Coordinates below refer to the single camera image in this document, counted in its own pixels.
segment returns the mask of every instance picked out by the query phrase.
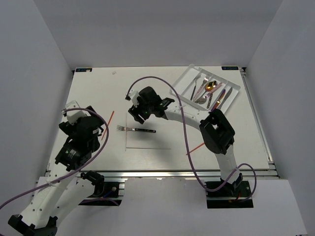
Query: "cutlery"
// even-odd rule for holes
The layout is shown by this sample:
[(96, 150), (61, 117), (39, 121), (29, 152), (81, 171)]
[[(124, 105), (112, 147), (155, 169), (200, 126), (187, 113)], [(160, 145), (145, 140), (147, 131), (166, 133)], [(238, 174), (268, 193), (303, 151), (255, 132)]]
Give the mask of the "cutlery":
[(200, 98), (202, 98), (206, 92), (210, 92), (211, 90), (213, 90), (213, 88), (215, 88), (216, 86), (217, 86), (217, 82), (215, 80), (208, 83), (205, 87), (204, 93), (196, 101), (198, 101)]
[(118, 131), (138, 131), (138, 132), (148, 132), (148, 133), (156, 133), (156, 130), (152, 129), (139, 129), (139, 128), (129, 128), (129, 127), (124, 127), (121, 125), (117, 125), (117, 130)]
[(210, 75), (206, 75), (205, 78), (202, 81), (202, 84), (200, 86), (200, 88), (198, 89), (197, 93), (195, 94), (195, 96), (193, 97), (193, 100), (198, 96), (198, 94), (200, 93), (200, 91), (202, 90), (202, 88), (206, 85), (206, 83), (208, 83), (210, 78)]
[(222, 90), (222, 92), (221, 92), (219, 98), (218, 98), (217, 101), (215, 102), (215, 104), (214, 104), (213, 108), (211, 109), (211, 111), (213, 111), (215, 108), (217, 108), (217, 107), (220, 105), (220, 101), (221, 101), (221, 99), (224, 97), (224, 95), (225, 95), (225, 89)]
[(194, 80), (195, 80), (195, 87), (193, 88), (192, 94), (191, 94), (191, 98), (190, 100), (192, 101), (193, 95), (195, 93), (196, 87), (197, 87), (197, 80), (201, 77), (201, 75), (197, 75)]
[(210, 107), (210, 105), (211, 105), (211, 100), (212, 100), (212, 96), (213, 96), (214, 91), (216, 91), (221, 85), (222, 85), (222, 82), (219, 83), (219, 84), (211, 91), (211, 94), (207, 94), (208, 96), (210, 95), (209, 101), (208, 101), (208, 104), (207, 104), (207, 109), (209, 109), (209, 107)]
[(225, 102), (225, 101), (228, 99), (228, 97), (231, 95), (232, 91), (233, 91), (233, 88), (231, 87), (230, 90), (229, 90), (229, 91), (227, 92), (227, 94), (225, 95), (223, 101), (222, 101), (222, 102), (220, 103), (220, 105), (218, 106), (218, 109), (219, 109), (219, 110), (221, 110), (221, 108), (222, 108), (224, 102)]
[(220, 86), (222, 85), (222, 82), (219, 83), (215, 88), (213, 88), (209, 93), (207, 93), (205, 96), (200, 97), (196, 103), (197, 104), (204, 104), (207, 101), (207, 98), (210, 96), (212, 98), (212, 94), (218, 89), (220, 88)]

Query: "white tray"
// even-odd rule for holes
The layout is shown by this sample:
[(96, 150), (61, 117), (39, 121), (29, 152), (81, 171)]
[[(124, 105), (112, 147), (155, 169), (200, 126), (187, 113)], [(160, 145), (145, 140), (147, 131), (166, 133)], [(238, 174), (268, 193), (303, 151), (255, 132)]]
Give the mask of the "white tray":
[[(207, 101), (204, 104), (197, 104), (194, 101), (190, 100), (193, 88), (195, 86), (194, 79), (196, 78), (196, 76), (201, 76), (199, 79), (197, 79), (197, 86), (195, 90), (195, 93), (197, 93), (206, 75), (210, 75), (209, 82), (214, 80), (216, 80), (218, 84), (222, 82), (222, 85), (216, 91), (213, 92), (209, 109), (207, 109), (209, 97), (207, 98)], [(211, 111), (216, 101), (218, 100), (219, 96), (221, 95), (222, 91), (225, 89), (226, 95), (230, 88), (233, 88), (231, 95), (227, 98), (227, 100), (224, 102), (220, 109), (223, 113), (227, 111), (227, 109), (235, 99), (236, 95), (238, 94), (239, 90), (241, 89), (239, 85), (236, 85), (235, 83), (232, 83), (220, 76), (217, 76), (209, 71), (206, 71), (201, 67), (195, 68), (194, 64), (189, 65), (185, 72), (173, 84), (173, 87), (179, 94), (181, 100), (202, 111)], [(194, 100), (197, 100), (204, 93), (204, 91), (205, 89), (203, 88)], [(170, 93), (173, 96), (176, 96), (172, 89), (170, 89)]]

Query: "knife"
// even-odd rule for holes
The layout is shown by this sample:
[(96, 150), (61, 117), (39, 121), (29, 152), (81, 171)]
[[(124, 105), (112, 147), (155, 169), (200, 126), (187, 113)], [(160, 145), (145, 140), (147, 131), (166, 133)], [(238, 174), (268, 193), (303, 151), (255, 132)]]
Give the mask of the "knife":
[(231, 87), (230, 90), (227, 92), (226, 96), (224, 97), (223, 101), (220, 103), (220, 105), (218, 106), (218, 109), (221, 110), (224, 102), (228, 99), (228, 97), (231, 95), (233, 91), (233, 88)]
[(193, 91), (192, 91), (192, 94), (191, 94), (191, 98), (190, 98), (191, 101), (192, 101), (192, 99), (193, 99), (193, 95), (194, 95), (195, 90), (196, 90), (196, 87), (197, 87), (197, 80), (198, 80), (200, 77), (201, 77), (201, 75), (197, 75), (197, 76), (194, 78), (194, 80), (195, 80), (195, 87), (193, 88)]
[(213, 107), (212, 107), (212, 109), (211, 109), (212, 112), (213, 112), (213, 110), (214, 110), (215, 108), (217, 108), (217, 107), (220, 105), (220, 101), (221, 101), (221, 99), (224, 97), (224, 95), (225, 95), (225, 89), (222, 90), (222, 92), (221, 92), (219, 98), (217, 99), (217, 101), (216, 101), (215, 104), (213, 105)]

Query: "white wall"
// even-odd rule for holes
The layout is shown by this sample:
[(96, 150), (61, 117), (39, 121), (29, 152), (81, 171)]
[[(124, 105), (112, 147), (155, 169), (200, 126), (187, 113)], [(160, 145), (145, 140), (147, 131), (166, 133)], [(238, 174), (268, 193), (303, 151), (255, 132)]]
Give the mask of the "white wall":
[[(71, 84), (71, 71), (32, 0), (0, 7), (0, 203), (35, 186), (44, 174)], [(30, 195), (0, 211), (0, 233)]]
[(34, 0), (80, 66), (247, 66), (282, 0)]
[(315, 235), (315, 1), (284, 0), (247, 68), (277, 169)]

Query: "metal frame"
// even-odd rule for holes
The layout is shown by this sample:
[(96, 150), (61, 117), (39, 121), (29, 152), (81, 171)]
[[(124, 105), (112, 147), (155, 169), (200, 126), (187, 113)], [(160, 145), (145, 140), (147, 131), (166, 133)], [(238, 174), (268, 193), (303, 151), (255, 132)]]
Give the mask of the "metal frame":
[(254, 115), (254, 119), (256, 121), (256, 125), (257, 125), (257, 128), (258, 128), (258, 132), (259, 132), (259, 135), (260, 135), (260, 138), (264, 144), (264, 147), (265, 147), (265, 150), (266, 150), (266, 153), (268, 155), (268, 160), (269, 161), (273, 161), (273, 158), (272, 158), (272, 155), (271, 155), (271, 152), (270, 152), (270, 149), (269, 149), (269, 145), (267, 143), (267, 140), (266, 140), (266, 136), (265, 136), (265, 133), (262, 129), (262, 126), (261, 126), (261, 122), (260, 122), (260, 119), (259, 119), (259, 116), (256, 112), (256, 109), (255, 109), (255, 106), (252, 102), (252, 97), (251, 97), (251, 93), (248, 89), (248, 86), (247, 86), (247, 83), (246, 83), (246, 73), (243, 69), (240, 68), (240, 73), (241, 73), (241, 76), (242, 76), (242, 79), (243, 79), (243, 84), (244, 84), (244, 87), (245, 87), (245, 91), (246, 91), (246, 94), (247, 94), (247, 97), (248, 97), (248, 100), (250, 102), (250, 105), (251, 105), (251, 108), (252, 108), (252, 113)]
[[(256, 171), (257, 179), (279, 179), (276, 166), (273, 161), (269, 161), (269, 169)], [(125, 193), (125, 181), (128, 178), (157, 178), (163, 179), (168, 177), (180, 177), (185, 179), (195, 179), (192, 171), (138, 171), (138, 172), (128, 172), (128, 171), (106, 171), (98, 172), (99, 174), (105, 176), (105, 181), (107, 182), (119, 182), (119, 197), (113, 200), (122, 200)], [(250, 169), (241, 170), (244, 180), (254, 179), (253, 173)], [(204, 182), (207, 181), (219, 181), (220, 171), (219, 170), (208, 170), (208, 171), (197, 171), (198, 176)], [(76, 175), (77, 181), (80, 180), (80, 173)]]

